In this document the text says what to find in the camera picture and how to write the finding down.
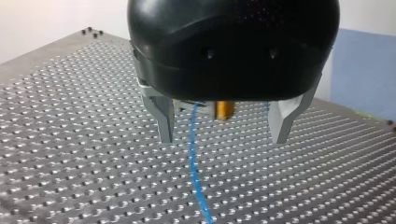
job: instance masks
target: metal breadboard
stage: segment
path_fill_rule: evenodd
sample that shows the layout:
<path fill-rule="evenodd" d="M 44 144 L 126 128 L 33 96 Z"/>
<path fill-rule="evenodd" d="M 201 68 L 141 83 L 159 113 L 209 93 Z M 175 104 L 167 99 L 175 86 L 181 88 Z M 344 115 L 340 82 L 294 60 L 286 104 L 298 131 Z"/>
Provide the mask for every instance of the metal breadboard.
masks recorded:
<path fill-rule="evenodd" d="M 175 143 L 159 143 L 126 41 L 67 38 L 84 45 L 0 90 L 0 223 L 205 223 L 190 111 L 177 111 Z M 274 145 L 266 109 L 198 115 L 197 167 L 217 223 L 396 223 L 393 132 L 315 101 Z"/>

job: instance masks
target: white wall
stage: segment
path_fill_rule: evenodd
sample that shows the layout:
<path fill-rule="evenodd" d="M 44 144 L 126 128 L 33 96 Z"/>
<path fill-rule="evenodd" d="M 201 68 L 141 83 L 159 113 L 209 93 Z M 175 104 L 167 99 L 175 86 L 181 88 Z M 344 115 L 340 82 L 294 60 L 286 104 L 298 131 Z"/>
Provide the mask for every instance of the white wall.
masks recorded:
<path fill-rule="evenodd" d="M 0 0 L 0 63 L 92 26 L 128 38 L 127 0 Z"/>
<path fill-rule="evenodd" d="M 395 0 L 340 0 L 341 28 L 396 35 Z"/>
<path fill-rule="evenodd" d="M 396 35 L 395 0 L 340 0 L 341 28 Z M 0 63 L 85 27 L 129 38 L 127 0 L 0 0 Z M 331 62 L 317 97 L 329 99 Z"/>

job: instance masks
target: aluminum surface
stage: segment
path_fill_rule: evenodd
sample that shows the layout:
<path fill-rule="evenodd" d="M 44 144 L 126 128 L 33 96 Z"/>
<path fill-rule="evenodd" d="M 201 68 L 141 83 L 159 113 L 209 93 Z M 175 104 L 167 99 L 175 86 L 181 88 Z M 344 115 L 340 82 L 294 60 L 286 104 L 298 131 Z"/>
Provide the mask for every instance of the aluminum surface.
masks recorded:
<path fill-rule="evenodd" d="M 92 40 L 39 67 L 0 90 L 0 223 L 204 223 L 190 111 L 160 144 L 128 48 Z M 263 103 L 196 121 L 217 223 L 396 223 L 396 137 L 381 125 L 315 101 L 279 146 Z"/>

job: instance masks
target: mounting hole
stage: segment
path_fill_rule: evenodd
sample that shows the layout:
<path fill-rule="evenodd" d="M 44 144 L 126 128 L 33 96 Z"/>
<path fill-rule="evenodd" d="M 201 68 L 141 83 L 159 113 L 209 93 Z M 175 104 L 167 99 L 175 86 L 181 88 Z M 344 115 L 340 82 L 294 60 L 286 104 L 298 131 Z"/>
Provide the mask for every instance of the mounting hole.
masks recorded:
<path fill-rule="evenodd" d="M 215 57 L 215 51 L 212 48 L 203 48 L 202 55 L 205 59 L 211 60 Z"/>

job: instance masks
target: robot end effector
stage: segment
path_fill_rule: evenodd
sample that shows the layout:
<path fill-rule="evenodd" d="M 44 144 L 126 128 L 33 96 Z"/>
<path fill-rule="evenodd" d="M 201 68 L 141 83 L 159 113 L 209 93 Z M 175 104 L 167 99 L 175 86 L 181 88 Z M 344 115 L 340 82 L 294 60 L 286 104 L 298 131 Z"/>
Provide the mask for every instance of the robot end effector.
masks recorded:
<path fill-rule="evenodd" d="M 134 65 L 145 107 L 172 141 L 172 99 L 272 101 L 285 143 L 310 105 L 339 24 L 338 0 L 130 0 Z"/>

